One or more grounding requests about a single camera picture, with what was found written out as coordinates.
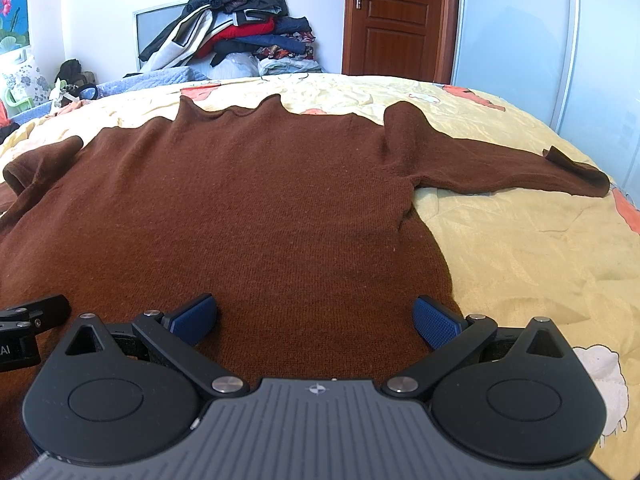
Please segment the yellow patterned bed quilt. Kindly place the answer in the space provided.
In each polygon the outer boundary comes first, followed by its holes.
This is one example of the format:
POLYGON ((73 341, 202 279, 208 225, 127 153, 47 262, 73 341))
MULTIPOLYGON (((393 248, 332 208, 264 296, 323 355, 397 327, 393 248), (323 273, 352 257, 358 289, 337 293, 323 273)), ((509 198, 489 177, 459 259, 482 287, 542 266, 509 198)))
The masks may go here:
POLYGON ((426 295, 551 318, 606 406, 594 462, 639 471, 639 237, 606 174, 495 96, 382 76, 109 96, 1 147, 1 303, 127 322, 208 292, 201 352, 247 382, 382 382, 428 355, 426 295))

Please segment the light blue quilted blanket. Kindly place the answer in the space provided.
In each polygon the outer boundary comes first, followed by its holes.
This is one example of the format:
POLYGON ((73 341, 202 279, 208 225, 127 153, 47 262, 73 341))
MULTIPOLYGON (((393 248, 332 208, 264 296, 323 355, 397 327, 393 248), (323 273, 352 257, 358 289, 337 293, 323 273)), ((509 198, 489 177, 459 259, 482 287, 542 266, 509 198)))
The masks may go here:
POLYGON ((151 73, 138 73, 98 85, 98 98, 116 96, 129 91, 183 84, 184 82, 206 81, 207 77, 190 66, 165 68, 151 73))

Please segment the grey framed board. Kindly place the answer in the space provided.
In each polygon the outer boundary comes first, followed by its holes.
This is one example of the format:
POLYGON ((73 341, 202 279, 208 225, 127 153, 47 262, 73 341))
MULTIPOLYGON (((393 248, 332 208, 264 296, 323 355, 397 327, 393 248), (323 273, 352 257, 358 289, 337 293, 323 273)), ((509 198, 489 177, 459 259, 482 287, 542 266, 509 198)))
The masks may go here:
POLYGON ((134 12, 136 61, 139 68, 143 65, 139 58, 140 53, 169 23, 178 18, 183 7, 183 3, 178 3, 134 12))

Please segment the brown wooden door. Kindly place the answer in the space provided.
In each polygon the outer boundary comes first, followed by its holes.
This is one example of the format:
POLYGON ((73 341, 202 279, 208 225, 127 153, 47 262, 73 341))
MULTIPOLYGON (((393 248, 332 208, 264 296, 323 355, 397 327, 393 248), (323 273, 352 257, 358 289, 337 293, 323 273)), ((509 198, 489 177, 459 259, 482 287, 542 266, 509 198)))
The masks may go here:
POLYGON ((448 84, 459 0, 345 0, 342 72, 448 84))

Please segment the brown knit sweater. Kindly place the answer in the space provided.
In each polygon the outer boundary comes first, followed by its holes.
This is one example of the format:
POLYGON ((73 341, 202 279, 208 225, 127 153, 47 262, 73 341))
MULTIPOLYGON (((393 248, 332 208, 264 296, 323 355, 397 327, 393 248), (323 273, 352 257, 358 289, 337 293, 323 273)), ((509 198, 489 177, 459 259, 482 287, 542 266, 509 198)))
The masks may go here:
POLYGON ((555 324, 462 315, 418 188, 608 177, 280 96, 35 148, 1 185, 6 479, 597 479, 555 324))

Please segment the pile of mixed clothes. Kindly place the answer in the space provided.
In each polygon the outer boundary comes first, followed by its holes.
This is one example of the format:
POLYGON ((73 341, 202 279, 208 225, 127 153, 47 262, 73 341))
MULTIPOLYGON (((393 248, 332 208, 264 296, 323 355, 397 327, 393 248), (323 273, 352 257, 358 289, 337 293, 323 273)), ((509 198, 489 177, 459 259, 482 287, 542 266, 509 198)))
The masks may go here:
POLYGON ((315 43, 285 0, 188 0, 138 60, 143 73, 186 66, 208 79, 320 73, 315 43))

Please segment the white sliding wardrobe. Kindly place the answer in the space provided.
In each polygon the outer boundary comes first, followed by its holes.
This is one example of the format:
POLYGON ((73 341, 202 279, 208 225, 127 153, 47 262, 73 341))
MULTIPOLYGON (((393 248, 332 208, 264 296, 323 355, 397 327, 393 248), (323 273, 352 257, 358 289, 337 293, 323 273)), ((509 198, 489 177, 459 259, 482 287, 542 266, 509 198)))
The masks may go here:
POLYGON ((500 96, 639 201, 639 0, 459 0, 451 81, 500 96))

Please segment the lotus flower wall poster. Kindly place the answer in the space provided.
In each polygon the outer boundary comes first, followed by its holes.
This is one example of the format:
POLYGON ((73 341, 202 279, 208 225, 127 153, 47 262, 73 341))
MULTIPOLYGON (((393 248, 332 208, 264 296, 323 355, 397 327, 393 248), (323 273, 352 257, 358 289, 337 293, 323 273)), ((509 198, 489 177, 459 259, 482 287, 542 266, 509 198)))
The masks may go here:
POLYGON ((28 0, 1 0, 1 53, 29 45, 28 0))

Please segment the black bag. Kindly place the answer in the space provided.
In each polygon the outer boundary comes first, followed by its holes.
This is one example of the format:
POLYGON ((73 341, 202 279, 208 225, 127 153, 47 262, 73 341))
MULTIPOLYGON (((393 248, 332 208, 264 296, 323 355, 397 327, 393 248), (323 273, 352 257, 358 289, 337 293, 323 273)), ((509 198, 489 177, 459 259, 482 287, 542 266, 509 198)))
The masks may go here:
POLYGON ((76 58, 65 61, 58 70, 54 88, 63 100, 96 100, 99 90, 93 72, 83 70, 76 58))

